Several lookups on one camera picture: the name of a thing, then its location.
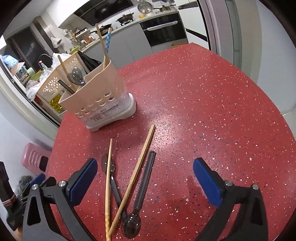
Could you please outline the pink plastic stool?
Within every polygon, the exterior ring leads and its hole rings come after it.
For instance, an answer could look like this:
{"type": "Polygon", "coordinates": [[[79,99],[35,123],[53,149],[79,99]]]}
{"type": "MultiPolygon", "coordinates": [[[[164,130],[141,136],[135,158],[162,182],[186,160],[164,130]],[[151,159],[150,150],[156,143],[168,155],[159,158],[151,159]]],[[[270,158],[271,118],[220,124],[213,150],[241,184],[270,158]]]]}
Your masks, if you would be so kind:
{"type": "Polygon", "coordinates": [[[50,154],[50,151],[28,143],[23,151],[21,164],[35,175],[44,173],[47,176],[50,154]]]}

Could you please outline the black utensil in holder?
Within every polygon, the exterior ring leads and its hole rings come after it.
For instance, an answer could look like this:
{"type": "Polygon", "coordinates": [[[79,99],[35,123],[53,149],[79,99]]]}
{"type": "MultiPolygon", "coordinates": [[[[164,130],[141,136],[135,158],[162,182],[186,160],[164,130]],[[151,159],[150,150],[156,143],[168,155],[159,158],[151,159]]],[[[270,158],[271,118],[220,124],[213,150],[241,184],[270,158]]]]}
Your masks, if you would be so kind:
{"type": "Polygon", "coordinates": [[[74,94],[75,91],[72,90],[65,82],[63,82],[62,80],[58,80],[59,84],[62,85],[70,94],[74,94]]]}

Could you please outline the cream perforated storage rack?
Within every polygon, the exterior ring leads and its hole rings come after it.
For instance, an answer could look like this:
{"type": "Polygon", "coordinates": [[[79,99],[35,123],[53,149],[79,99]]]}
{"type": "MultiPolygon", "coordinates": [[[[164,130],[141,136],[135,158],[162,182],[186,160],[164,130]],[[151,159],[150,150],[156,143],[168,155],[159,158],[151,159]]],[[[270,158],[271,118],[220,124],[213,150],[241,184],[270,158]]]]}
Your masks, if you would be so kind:
{"type": "MultiPolygon", "coordinates": [[[[35,96],[49,104],[49,101],[51,101],[57,94],[63,95],[65,88],[59,84],[59,79],[65,82],[73,90],[76,90],[67,78],[67,73],[72,72],[74,67],[81,70],[82,76],[89,73],[88,68],[83,63],[78,52],[75,52],[72,55],[56,54],[54,56],[53,66],[50,69],[43,71],[39,78],[39,84],[34,87],[35,96]]],[[[55,109],[53,109],[53,111],[56,112],[57,115],[64,112],[58,113],[55,109]]]]}

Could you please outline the black handled clear spoon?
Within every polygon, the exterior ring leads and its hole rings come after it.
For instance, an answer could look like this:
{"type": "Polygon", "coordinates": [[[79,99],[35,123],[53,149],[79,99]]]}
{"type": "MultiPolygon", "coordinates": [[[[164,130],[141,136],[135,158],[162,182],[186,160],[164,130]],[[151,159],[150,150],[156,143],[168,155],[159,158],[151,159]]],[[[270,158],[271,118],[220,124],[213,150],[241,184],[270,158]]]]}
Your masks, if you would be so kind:
{"type": "MultiPolygon", "coordinates": [[[[107,174],[107,162],[108,162],[108,154],[105,153],[101,157],[101,169],[102,169],[102,172],[105,175],[107,174]]],[[[115,181],[115,178],[113,176],[114,175],[114,171],[115,171],[115,162],[113,161],[113,159],[111,159],[110,185],[111,185],[111,191],[112,191],[112,194],[114,196],[116,205],[119,208],[120,205],[121,205],[122,198],[121,198],[121,195],[120,195],[119,190],[117,188],[117,183],[115,181]]]]}

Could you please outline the long wooden chopstick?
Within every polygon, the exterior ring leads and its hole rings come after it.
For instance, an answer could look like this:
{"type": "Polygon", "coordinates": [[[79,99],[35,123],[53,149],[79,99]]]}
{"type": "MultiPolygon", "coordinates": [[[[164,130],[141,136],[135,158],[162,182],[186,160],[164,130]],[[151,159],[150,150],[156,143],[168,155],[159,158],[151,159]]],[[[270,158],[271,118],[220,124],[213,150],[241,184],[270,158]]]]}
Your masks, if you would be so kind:
{"type": "Polygon", "coordinates": [[[128,200],[128,197],[130,195],[130,192],[132,190],[132,187],[136,181],[136,178],[138,176],[138,173],[139,173],[139,170],[142,166],[142,162],[144,160],[144,157],[148,151],[148,147],[149,145],[151,144],[151,141],[152,141],[152,138],[153,138],[153,135],[154,135],[154,131],[155,131],[156,127],[154,124],[151,125],[150,129],[149,129],[149,133],[147,135],[147,138],[145,139],[145,142],[144,142],[144,145],[143,145],[143,148],[142,148],[142,151],[140,153],[140,156],[138,158],[138,161],[137,161],[137,164],[133,170],[133,173],[132,173],[132,176],[130,178],[130,181],[129,181],[129,184],[127,186],[127,189],[126,189],[126,192],[125,192],[125,195],[123,196],[123,199],[121,201],[121,204],[118,208],[118,211],[116,213],[116,216],[111,224],[111,227],[108,227],[107,225],[105,225],[105,231],[106,231],[106,240],[111,240],[111,235],[113,233],[113,231],[115,230],[115,228],[117,227],[117,224],[120,220],[120,217],[121,217],[121,213],[126,205],[126,202],[128,200]]]}

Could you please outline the wooden chopstick in holder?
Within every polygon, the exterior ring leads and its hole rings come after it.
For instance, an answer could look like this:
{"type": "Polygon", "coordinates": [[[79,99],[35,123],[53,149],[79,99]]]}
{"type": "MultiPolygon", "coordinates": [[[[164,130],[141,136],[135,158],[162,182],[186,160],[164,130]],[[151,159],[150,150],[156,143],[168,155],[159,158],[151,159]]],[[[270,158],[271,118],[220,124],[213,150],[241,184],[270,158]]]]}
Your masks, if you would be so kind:
{"type": "Polygon", "coordinates": [[[99,29],[99,25],[98,24],[95,24],[95,27],[96,27],[96,30],[97,30],[97,33],[98,33],[98,36],[99,36],[99,40],[100,40],[100,44],[102,46],[102,50],[103,50],[103,53],[104,53],[103,69],[105,69],[107,67],[110,59],[109,59],[109,56],[107,54],[105,44],[103,42],[103,38],[102,38],[100,29],[99,29]]]}

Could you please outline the clear spoon in holder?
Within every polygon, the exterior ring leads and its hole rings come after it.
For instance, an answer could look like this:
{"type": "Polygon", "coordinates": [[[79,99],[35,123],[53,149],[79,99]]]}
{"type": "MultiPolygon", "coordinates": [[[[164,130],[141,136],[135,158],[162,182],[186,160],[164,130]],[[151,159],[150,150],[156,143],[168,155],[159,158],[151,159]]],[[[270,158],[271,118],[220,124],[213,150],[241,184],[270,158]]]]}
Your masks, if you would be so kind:
{"type": "Polygon", "coordinates": [[[74,67],[71,73],[67,73],[67,78],[70,82],[72,82],[75,85],[84,86],[86,84],[82,76],[81,70],[77,67],[74,67]]]}

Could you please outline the black wok on stove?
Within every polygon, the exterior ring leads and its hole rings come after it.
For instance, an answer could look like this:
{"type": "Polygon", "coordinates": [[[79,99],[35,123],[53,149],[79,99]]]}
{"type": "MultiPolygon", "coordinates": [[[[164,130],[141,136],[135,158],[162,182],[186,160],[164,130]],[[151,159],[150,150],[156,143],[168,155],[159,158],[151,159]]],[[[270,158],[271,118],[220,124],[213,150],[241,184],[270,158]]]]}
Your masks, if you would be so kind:
{"type": "Polygon", "coordinates": [[[122,15],[119,19],[117,19],[116,21],[123,24],[125,22],[130,22],[132,21],[133,22],[133,14],[134,13],[129,13],[127,15],[122,15]]]}

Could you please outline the thin wooden chopstick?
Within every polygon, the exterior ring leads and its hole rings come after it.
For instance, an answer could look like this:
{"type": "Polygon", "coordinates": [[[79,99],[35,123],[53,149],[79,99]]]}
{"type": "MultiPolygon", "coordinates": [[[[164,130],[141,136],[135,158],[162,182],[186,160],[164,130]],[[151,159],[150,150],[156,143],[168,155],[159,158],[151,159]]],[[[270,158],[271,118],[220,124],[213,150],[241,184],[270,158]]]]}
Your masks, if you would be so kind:
{"type": "Polygon", "coordinates": [[[105,182],[105,234],[106,234],[107,241],[111,241],[109,229],[110,229],[110,192],[111,192],[110,173],[111,173],[112,142],[113,142],[113,139],[110,139],[108,158],[107,158],[106,182],[105,182]]]}

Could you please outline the beige utensil holder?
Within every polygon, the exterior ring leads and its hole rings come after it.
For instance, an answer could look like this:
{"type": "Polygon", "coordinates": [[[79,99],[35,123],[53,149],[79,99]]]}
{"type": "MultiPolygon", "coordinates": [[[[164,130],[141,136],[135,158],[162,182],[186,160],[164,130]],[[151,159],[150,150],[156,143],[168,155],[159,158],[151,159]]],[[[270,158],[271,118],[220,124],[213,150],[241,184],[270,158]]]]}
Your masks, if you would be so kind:
{"type": "Polygon", "coordinates": [[[65,92],[59,104],[88,130],[96,132],[109,123],[134,115],[136,101],[111,61],[106,67],[100,64],[88,73],[85,82],[74,94],[65,92]]]}

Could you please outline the blue patterned chopstick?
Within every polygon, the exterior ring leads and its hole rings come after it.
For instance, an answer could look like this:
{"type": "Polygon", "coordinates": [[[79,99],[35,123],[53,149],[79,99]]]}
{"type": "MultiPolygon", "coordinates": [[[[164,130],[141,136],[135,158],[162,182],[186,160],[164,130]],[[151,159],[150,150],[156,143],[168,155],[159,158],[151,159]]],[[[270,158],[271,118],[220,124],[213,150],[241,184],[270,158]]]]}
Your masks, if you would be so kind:
{"type": "Polygon", "coordinates": [[[111,32],[112,32],[112,28],[108,28],[108,33],[107,33],[107,38],[106,38],[106,45],[105,45],[105,49],[106,52],[109,52],[109,46],[110,46],[110,40],[111,40],[111,32]]]}

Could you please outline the black built-in oven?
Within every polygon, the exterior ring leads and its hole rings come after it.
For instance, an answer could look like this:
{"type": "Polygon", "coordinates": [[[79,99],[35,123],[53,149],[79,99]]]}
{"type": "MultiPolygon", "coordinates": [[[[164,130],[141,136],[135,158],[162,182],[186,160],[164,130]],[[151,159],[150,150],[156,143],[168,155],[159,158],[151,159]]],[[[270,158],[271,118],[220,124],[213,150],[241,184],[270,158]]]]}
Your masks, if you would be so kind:
{"type": "Polygon", "coordinates": [[[143,21],[140,26],[151,47],[169,42],[188,42],[178,13],[143,21]]]}

